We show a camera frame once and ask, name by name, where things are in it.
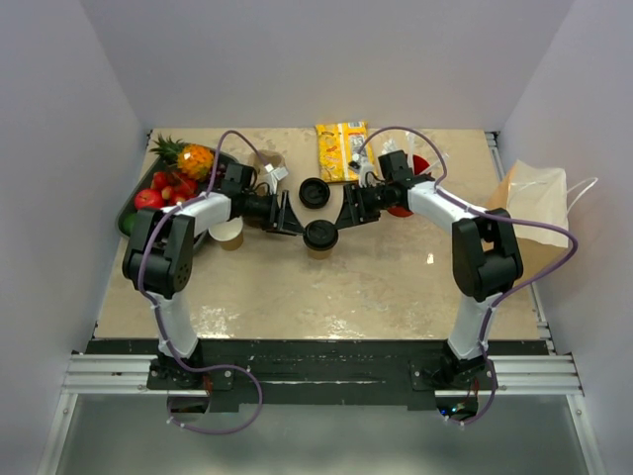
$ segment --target brown paper bag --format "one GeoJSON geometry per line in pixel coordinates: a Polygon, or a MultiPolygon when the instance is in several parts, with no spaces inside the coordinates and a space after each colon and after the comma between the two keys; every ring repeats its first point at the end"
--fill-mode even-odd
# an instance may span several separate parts
{"type": "MultiPolygon", "coordinates": [[[[519,220],[536,221],[567,230],[567,178],[562,168],[534,168],[517,161],[486,203],[505,208],[519,220]]],[[[523,276],[514,285],[532,278],[567,250],[568,238],[554,231],[514,226],[523,276]]]]}

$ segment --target black lid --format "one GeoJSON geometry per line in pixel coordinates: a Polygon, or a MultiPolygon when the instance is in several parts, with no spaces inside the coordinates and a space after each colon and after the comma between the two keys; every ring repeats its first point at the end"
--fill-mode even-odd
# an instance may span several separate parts
{"type": "Polygon", "coordinates": [[[299,199],[311,210],[322,208],[329,200],[329,185],[318,178],[307,178],[299,187],[299,199]]]}
{"type": "Polygon", "coordinates": [[[338,242],[338,230],[330,221],[316,220],[306,226],[306,246],[313,250],[329,250],[338,242]]]}

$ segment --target packaging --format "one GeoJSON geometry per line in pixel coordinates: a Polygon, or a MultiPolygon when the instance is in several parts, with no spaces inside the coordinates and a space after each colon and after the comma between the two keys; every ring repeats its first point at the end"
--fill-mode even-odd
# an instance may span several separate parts
{"type": "MultiPolygon", "coordinates": [[[[367,139],[367,123],[317,125],[318,166],[321,180],[342,183],[358,180],[358,175],[349,167],[354,153],[367,139]]],[[[374,153],[367,145],[361,156],[375,165],[374,153]]]]}
{"type": "MultiPolygon", "coordinates": [[[[505,208],[513,218],[568,229],[567,178],[562,168],[534,168],[517,161],[491,196],[486,208],[505,208]]],[[[550,230],[514,226],[523,276],[532,278],[567,251],[568,238],[550,230]]]]}

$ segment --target beige table surface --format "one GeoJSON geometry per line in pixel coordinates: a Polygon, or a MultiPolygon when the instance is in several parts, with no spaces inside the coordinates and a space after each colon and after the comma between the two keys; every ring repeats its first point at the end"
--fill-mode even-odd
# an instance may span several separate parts
{"type": "MultiPolygon", "coordinates": [[[[161,129],[185,142],[215,146],[224,129],[161,129]]],[[[308,210],[298,197],[301,182],[318,176],[314,129],[241,129],[255,146],[286,158],[293,209],[304,225],[314,219],[336,220],[342,203],[340,185],[331,185],[326,208],[308,210]]],[[[482,131],[425,131],[449,154],[445,187],[483,205],[497,185],[493,161],[482,131]]],[[[372,140],[378,155],[402,132],[372,140]]],[[[237,138],[223,151],[248,162],[250,150],[237,138]]],[[[430,147],[417,153],[434,161],[430,147]]],[[[155,160],[148,152],[145,171],[155,160]]],[[[115,259],[96,337],[156,337],[149,305],[121,273],[127,240],[115,259]]],[[[395,218],[340,233],[332,256],[308,258],[300,237],[275,236],[245,228],[237,251],[209,240],[194,257],[186,288],[194,328],[200,337],[235,338],[446,338],[455,321],[460,293],[451,272],[450,236],[426,218],[395,218]]],[[[503,303],[492,338],[538,338],[527,291],[503,303]]]]}

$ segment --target gray floor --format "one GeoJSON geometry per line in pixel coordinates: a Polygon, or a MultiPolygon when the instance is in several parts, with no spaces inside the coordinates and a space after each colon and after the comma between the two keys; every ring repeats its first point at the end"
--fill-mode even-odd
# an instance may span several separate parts
{"type": "MultiPolygon", "coordinates": [[[[205,415],[231,427],[248,417],[205,415]]],[[[587,473],[564,397],[498,397],[459,429],[404,408],[266,406],[225,436],[166,423],[160,396],[82,396],[60,474],[575,474],[587,473]]]]}

